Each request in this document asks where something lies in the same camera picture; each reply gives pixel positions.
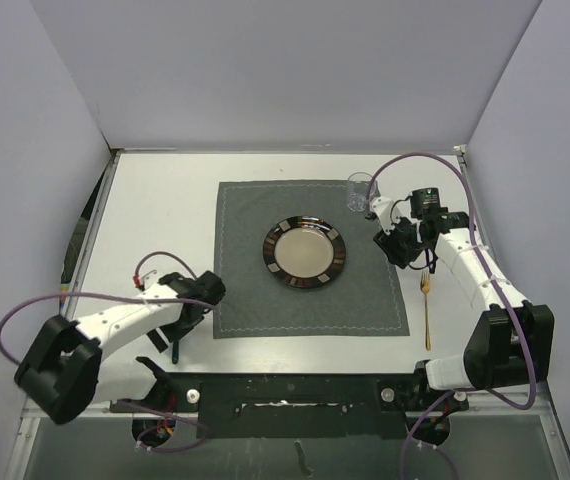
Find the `gold fork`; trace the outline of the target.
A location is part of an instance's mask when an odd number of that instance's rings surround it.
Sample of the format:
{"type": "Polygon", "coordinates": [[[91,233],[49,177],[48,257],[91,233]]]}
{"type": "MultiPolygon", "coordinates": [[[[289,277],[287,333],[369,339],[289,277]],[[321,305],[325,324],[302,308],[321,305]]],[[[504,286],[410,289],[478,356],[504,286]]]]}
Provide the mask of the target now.
{"type": "Polygon", "coordinates": [[[423,295],[423,305],[424,305],[425,348],[427,351],[430,351],[432,349],[432,342],[431,342],[430,323],[429,323],[428,295],[431,290],[431,282],[430,282],[430,272],[428,269],[423,269],[421,271],[420,290],[423,295]]]}

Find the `gold spoon green handle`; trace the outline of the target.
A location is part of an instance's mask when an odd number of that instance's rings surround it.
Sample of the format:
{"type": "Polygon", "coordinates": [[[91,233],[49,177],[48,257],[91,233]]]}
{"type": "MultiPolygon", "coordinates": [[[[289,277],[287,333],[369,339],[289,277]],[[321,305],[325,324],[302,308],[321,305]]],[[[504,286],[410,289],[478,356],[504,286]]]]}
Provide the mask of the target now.
{"type": "Polygon", "coordinates": [[[172,342],[172,349],[171,349],[171,362],[173,365],[177,365],[180,359],[180,340],[175,339],[172,342]]]}

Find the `clear drinking glass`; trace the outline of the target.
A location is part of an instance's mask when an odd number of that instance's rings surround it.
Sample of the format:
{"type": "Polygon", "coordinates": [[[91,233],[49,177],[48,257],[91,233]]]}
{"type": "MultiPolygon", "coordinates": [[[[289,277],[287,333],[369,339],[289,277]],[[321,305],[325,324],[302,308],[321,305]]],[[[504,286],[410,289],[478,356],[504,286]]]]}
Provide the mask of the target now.
{"type": "Polygon", "coordinates": [[[372,199],[380,195],[378,183],[370,185],[372,176],[366,172],[355,172],[346,181],[347,207],[357,213],[367,213],[372,199]]]}

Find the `grey cloth placemat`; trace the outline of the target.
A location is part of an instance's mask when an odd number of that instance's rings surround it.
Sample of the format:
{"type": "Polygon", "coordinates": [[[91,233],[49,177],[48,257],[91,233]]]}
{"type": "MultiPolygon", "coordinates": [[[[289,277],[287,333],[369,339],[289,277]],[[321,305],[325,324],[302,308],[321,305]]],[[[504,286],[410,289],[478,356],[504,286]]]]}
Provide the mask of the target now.
{"type": "Polygon", "coordinates": [[[343,181],[220,183],[214,272],[226,294],[213,316],[214,337],[408,335],[400,280],[373,241],[377,231],[348,208],[343,181]],[[345,241],[346,265],[326,286],[287,286],[264,263],[267,234],[298,216],[326,221],[345,241]]]}

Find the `dark rimmed dinner plate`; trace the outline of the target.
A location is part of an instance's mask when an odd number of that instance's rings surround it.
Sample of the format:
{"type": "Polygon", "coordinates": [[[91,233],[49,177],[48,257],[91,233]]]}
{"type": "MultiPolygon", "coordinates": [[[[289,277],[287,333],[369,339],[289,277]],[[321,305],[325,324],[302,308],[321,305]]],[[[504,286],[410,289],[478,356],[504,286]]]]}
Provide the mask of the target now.
{"type": "Polygon", "coordinates": [[[313,216],[293,216],[268,231],[262,258],[268,272],[280,283],[312,290],[341,275],[347,249],[343,236],[332,224],[313,216]]]}

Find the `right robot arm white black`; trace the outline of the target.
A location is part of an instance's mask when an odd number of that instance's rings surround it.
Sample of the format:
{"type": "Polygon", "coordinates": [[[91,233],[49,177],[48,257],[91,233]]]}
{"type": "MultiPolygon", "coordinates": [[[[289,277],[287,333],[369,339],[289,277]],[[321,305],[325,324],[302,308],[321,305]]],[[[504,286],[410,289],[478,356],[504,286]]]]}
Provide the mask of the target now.
{"type": "Polygon", "coordinates": [[[503,275],[482,244],[465,212],[451,212],[435,188],[413,191],[402,216],[396,201],[370,202],[380,231],[374,241],[389,263],[408,267],[423,253],[433,267],[454,276],[479,319],[463,351],[427,361],[426,374],[410,384],[413,402],[434,408],[446,390],[489,390],[547,379],[554,315],[546,305],[531,303],[503,275]]]}

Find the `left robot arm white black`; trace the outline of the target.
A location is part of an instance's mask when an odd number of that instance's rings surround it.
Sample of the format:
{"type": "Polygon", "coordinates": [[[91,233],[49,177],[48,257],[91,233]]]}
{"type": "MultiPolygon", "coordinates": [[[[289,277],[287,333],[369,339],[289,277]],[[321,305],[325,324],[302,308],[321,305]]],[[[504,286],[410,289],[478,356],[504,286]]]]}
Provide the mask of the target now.
{"type": "Polygon", "coordinates": [[[128,363],[113,355],[139,339],[158,352],[190,333],[226,293],[220,277],[162,276],[134,297],[110,295],[112,307],[68,319],[47,319],[14,376],[17,386],[57,425],[95,403],[134,401],[148,411],[166,407],[175,386],[168,372],[144,355],[128,363]]]}

